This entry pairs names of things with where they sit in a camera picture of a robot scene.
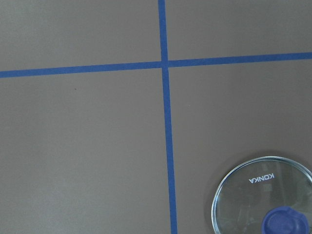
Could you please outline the glass pot lid purple knob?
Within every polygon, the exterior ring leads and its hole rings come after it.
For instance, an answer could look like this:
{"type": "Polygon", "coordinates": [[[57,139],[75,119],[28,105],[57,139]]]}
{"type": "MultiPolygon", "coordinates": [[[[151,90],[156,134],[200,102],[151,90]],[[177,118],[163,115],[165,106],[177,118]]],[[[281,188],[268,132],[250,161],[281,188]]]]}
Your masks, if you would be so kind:
{"type": "Polygon", "coordinates": [[[310,234],[312,172],[280,156],[263,156],[233,168],[213,198],[216,234],[310,234]]]}

